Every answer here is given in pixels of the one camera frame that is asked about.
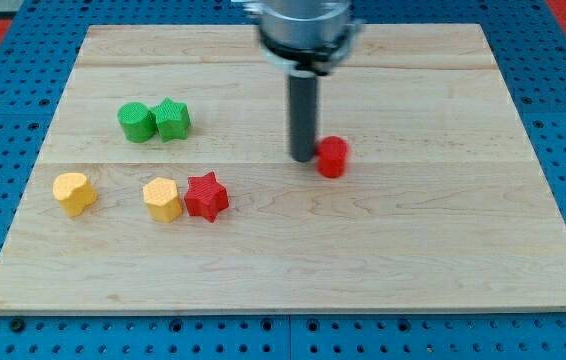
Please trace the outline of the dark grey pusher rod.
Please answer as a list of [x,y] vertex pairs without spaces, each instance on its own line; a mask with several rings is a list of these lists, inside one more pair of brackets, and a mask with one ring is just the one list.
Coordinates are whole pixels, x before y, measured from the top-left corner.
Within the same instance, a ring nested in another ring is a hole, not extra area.
[[290,155],[297,162],[308,162],[315,154],[317,96],[316,77],[288,77]]

